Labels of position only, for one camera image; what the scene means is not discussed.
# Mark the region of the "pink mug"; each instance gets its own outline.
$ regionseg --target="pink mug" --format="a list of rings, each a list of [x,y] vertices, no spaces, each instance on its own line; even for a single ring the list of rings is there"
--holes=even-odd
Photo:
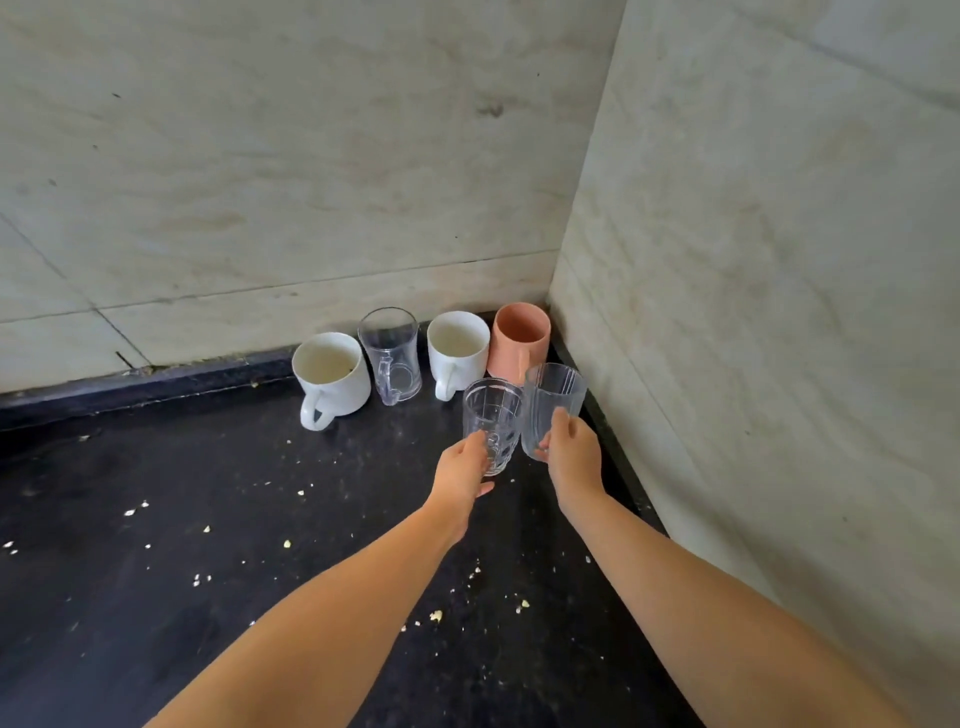
[[[487,371],[516,385],[530,367],[546,361],[550,317],[532,303],[510,303],[496,312]]]

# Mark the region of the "left hand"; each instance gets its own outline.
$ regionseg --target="left hand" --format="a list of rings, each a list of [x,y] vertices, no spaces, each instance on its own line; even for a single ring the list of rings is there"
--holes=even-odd
[[[483,482],[488,459],[486,433],[473,432],[444,450],[437,463],[433,490],[424,507],[450,521],[454,544],[467,533],[473,502],[493,490],[492,482]]]

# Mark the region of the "hand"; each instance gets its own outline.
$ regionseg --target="hand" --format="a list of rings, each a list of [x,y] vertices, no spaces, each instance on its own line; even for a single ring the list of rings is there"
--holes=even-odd
[[[596,433],[579,417],[570,417],[565,409],[557,407],[550,431],[537,452],[550,467],[557,501],[565,513],[571,502],[581,496],[604,493],[600,443]]]
[[[473,502],[493,490],[492,482],[483,482],[487,471],[487,435],[473,432],[456,445],[444,450],[433,477],[433,489],[424,508],[428,508],[453,525],[456,544],[467,533]]]

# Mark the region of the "clear drinking glass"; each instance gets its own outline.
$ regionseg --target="clear drinking glass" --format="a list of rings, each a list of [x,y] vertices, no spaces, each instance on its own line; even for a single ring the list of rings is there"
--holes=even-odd
[[[576,417],[586,396],[587,381],[565,364],[548,362],[528,369],[523,380],[523,451],[542,462],[536,450],[550,431],[554,409],[562,407]]]
[[[482,429],[487,433],[490,465],[485,475],[507,467],[520,439],[523,390],[506,379],[477,379],[464,390],[464,437]]]
[[[357,329],[373,367],[376,391],[388,406],[420,391],[417,329],[412,313],[392,306],[371,311]]]

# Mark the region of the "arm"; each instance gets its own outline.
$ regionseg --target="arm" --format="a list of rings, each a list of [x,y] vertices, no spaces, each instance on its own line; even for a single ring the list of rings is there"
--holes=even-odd
[[[709,728],[909,725],[802,622],[607,496],[583,420],[558,409],[541,446],[561,509]]]
[[[420,510],[280,601],[148,728],[346,726],[492,483],[484,434],[444,451]]]

